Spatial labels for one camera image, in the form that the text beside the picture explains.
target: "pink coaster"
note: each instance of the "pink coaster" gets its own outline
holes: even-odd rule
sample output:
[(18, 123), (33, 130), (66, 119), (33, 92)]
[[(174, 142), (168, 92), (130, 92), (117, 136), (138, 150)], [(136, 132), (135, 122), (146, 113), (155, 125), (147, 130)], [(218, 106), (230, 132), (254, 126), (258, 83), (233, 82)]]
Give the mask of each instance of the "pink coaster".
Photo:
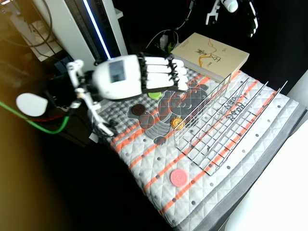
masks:
[(187, 182), (187, 174), (183, 169), (175, 169), (170, 174), (171, 183), (176, 187), (182, 187)]

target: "dark floor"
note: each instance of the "dark floor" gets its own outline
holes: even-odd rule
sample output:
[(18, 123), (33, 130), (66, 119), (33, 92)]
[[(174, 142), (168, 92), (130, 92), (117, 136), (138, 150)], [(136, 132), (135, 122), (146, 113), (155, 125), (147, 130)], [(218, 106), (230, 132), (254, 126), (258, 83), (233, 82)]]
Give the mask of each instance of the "dark floor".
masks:
[(172, 230), (129, 173), (104, 145), (81, 148), (60, 136), (42, 136), (42, 155), (63, 196), (74, 230)]

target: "gray border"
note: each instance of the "gray border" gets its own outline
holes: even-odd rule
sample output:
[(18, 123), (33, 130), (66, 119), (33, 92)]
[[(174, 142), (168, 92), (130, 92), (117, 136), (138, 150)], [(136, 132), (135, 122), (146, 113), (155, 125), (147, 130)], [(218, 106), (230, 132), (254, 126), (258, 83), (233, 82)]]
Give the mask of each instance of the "gray border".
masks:
[[(210, 229), (218, 230), (218, 227), (215, 227), (218, 222), (227, 215), (227, 212), (232, 208), (232, 206), (248, 191), (248, 189), (253, 185), (253, 183), (257, 180), (257, 178), (261, 175), (261, 173), (264, 171), (266, 166), (270, 163), (272, 158), (275, 156), (275, 154), (279, 151), (285, 140), (289, 137), (292, 129), (297, 124), (299, 118), (302, 116), (302, 114), (305, 111), (305, 107), (299, 104), (292, 115), (288, 118), (287, 122), (284, 124), (283, 128), (279, 132), (279, 134), (276, 136), (276, 138), (273, 140), (273, 142), (269, 145), (269, 147), (266, 149), (266, 151), (263, 153), (263, 155), (259, 158), (259, 160), (256, 162), (256, 164), (252, 167), (251, 170), (246, 174), (246, 176), (237, 184), (235, 188), (233, 188), (213, 209), (212, 211), (201, 221), (201, 223), (194, 229), (194, 231), (207, 231)], [(279, 117), (281, 113), (286, 110), (286, 107), (278, 114), (276, 119)], [(230, 174), (237, 171), (240, 165), (238, 165)], [(199, 204), (198, 207), (193, 212), (198, 211), (203, 206), (202, 203)], [(177, 230), (181, 230), (181, 227), (185, 225), (189, 221), (189, 216), (184, 219), (177, 227)]]

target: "white robotic hand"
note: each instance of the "white robotic hand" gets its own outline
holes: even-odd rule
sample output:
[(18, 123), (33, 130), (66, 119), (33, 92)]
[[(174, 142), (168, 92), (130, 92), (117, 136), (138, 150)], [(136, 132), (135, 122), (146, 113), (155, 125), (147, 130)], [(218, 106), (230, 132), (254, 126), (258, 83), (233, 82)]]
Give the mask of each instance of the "white robotic hand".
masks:
[(120, 101), (148, 92), (185, 91), (186, 74), (181, 60), (127, 55), (99, 64), (92, 82), (103, 98)]
[[(82, 72), (83, 61), (70, 62), (66, 67), (77, 98), (82, 99), (91, 112), (97, 135), (114, 136), (116, 123), (105, 121), (97, 113), (101, 105), (93, 101), (87, 89)], [(121, 101), (147, 92), (185, 91), (188, 89), (186, 73), (184, 63), (180, 60), (128, 55), (99, 64), (91, 77), (93, 87), (103, 98)]]

